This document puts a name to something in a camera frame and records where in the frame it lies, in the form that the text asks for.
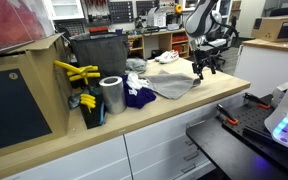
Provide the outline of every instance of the white cloth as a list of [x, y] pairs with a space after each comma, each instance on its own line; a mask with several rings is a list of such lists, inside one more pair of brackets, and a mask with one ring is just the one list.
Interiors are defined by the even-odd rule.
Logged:
[[145, 79], [138, 79], [135, 72], [130, 72], [127, 77], [126, 83], [132, 88], [140, 90], [142, 87], [150, 89], [149, 83]]

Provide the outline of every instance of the wooden countertop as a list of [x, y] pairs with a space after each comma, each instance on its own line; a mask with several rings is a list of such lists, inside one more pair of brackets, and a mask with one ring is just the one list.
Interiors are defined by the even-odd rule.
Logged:
[[[197, 77], [192, 73], [191, 62], [184, 59], [165, 65], [149, 61], [145, 75], [155, 75], [160, 70], [169, 73], [184, 73], [192, 78]], [[86, 129], [80, 110], [72, 110], [66, 136], [1, 156], [0, 179], [250, 87], [249, 82], [221, 72], [212, 75], [208, 68], [203, 70], [203, 75], [205, 79], [202, 80], [201, 85], [192, 88], [181, 98], [169, 100], [157, 95], [155, 101], [146, 104], [141, 110], [127, 108], [118, 115], [106, 114], [106, 124], [101, 127]]]
[[288, 52], [288, 42], [269, 42], [261, 39], [244, 41], [244, 46], [253, 46]]

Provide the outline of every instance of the crumpled towel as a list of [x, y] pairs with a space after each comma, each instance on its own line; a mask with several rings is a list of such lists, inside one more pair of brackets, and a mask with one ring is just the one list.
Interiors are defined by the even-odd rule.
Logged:
[[126, 73], [136, 72], [143, 73], [146, 71], [146, 61], [140, 58], [128, 58], [126, 59]]
[[141, 89], [131, 88], [127, 84], [128, 75], [122, 75], [125, 102], [127, 107], [141, 109], [145, 104], [156, 99], [155, 94], [151, 89], [142, 87]]
[[145, 79], [139, 79], [135, 72], [130, 72], [126, 83], [133, 89], [140, 90], [142, 87], [149, 88], [149, 84]]
[[192, 87], [198, 86], [199, 78], [192, 79], [185, 74], [169, 74], [163, 70], [158, 75], [143, 76], [150, 84], [150, 88], [168, 99], [178, 99]]

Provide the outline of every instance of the drawer handle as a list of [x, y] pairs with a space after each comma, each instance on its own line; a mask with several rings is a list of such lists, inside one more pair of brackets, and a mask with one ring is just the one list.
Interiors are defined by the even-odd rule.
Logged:
[[190, 165], [190, 166], [187, 167], [187, 168], [182, 169], [182, 172], [185, 174], [185, 173], [191, 171], [191, 170], [194, 169], [194, 168], [196, 168], [195, 163], [193, 163], [192, 165]]
[[191, 146], [191, 145], [193, 144], [193, 141], [190, 141], [190, 140], [185, 141], [185, 144], [186, 144], [187, 146]]
[[195, 151], [193, 154], [188, 155], [188, 156], [185, 156], [183, 159], [184, 159], [185, 161], [189, 161], [189, 160], [191, 160], [191, 159], [196, 158], [198, 155], [199, 155], [198, 151]]

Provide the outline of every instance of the aluminum foil roll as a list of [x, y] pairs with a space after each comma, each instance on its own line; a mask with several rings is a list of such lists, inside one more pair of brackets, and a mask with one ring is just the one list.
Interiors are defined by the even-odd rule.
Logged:
[[104, 104], [110, 114], [119, 114], [126, 109], [123, 80], [119, 76], [111, 76], [100, 81]]

